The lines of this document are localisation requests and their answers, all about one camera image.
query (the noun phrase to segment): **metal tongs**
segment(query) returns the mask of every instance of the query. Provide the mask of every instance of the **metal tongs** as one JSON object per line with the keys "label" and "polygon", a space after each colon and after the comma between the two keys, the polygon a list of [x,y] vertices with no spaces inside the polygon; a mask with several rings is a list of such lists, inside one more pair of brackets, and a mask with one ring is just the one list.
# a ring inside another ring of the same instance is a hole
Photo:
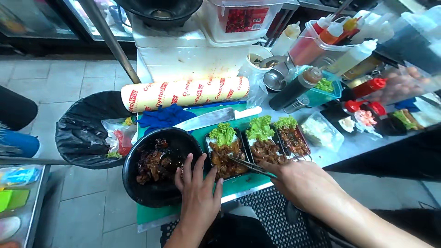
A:
{"label": "metal tongs", "polygon": [[263,169],[262,167],[260,167],[258,165],[255,165],[253,163],[249,163],[249,162],[247,162],[245,160],[238,159],[238,158],[235,158],[235,157],[232,157],[232,156],[229,156],[229,158],[231,160],[233,160],[234,162],[239,163],[241,165],[244,165],[244,166],[248,167],[249,169],[251,169],[251,170],[253,170],[253,171],[255,171],[255,172],[259,173],[259,174],[262,174],[262,175],[265,175],[267,177],[271,177],[271,178],[277,179],[277,177],[275,175],[273,175],[273,174],[271,174],[269,172],[266,172],[265,169]]}

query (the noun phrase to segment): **white rice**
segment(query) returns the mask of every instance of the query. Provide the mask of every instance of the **white rice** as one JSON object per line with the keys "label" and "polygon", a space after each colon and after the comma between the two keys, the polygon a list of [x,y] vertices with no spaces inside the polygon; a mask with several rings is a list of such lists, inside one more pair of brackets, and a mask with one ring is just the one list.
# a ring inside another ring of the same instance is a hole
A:
{"label": "white rice", "polygon": [[254,145],[254,143],[256,143],[257,139],[249,139],[248,143],[250,144],[250,147],[252,147]]}
{"label": "white rice", "polygon": [[[237,135],[234,135],[234,137],[233,137],[233,141],[232,142],[235,142],[237,140]],[[207,145],[208,145],[208,152],[212,152],[213,151],[213,148],[211,148],[210,147],[210,142],[211,143],[213,143],[213,144],[217,144],[217,139],[216,138],[214,138],[214,139],[210,139],[210,137],[207,137],[206,139],[205,139],[205,141],[207,142]]]}

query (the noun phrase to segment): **knife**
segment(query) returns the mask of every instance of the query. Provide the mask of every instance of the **knife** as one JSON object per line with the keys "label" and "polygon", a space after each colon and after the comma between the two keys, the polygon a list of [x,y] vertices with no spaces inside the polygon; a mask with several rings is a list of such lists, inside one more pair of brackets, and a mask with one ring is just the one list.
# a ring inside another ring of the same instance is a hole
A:
{"label": "knife", "polygon": [[211,125],[219,124],[221,122],[226,122],[230,120],[238,120],[248,116],[257,115],[262,112],[260,106],[253,109],[246,109],[244,111],[233,110],[232,107],[227,107],[219,110],[214,110],[212,112],[205,113],[200,116],[193,117],[189,120],[183,121],[179,124],[174,125],[174,128],[181,128],[185,131],[192,131]]}

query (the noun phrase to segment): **forearm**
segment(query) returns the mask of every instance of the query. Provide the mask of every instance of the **forearm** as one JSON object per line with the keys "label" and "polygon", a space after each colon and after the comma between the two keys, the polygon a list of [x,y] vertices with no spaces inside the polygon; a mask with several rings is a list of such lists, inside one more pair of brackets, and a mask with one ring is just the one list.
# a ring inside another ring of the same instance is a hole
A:
{"label": "forearm", "polygon": [[164,248],[197,248],[205,233],[194,230],[191,226],[178,223]]}
{"label": "forearm", "polygon": [[378,217],[354,199],[323,220],[353,244],[362,247],[431,247]]}

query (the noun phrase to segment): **blue cloth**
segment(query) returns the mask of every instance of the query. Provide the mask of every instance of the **blue cloth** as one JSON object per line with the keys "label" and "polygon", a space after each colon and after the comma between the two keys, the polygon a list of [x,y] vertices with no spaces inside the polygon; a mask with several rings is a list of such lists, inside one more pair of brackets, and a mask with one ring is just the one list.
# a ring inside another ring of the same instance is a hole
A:
{"label": "blue cloth", "polygon": [[196,117],[195,113],[185,111],[181,106],[174,103],[167,108],[162,108],[162,105],[160,105],[157,111],[144,111],[142,117],[136,122],[142,128],[149,127],[144,132],[144,135],[147,135],[156,129],[173,127],[193,117]]}
{"label": "blue cloth", "polygon": [[416,98],[409,98],[403,101],[399,101],[395,104],[396,109],[408,109],[409,112],[419,112],[420,109],[414,104]]}

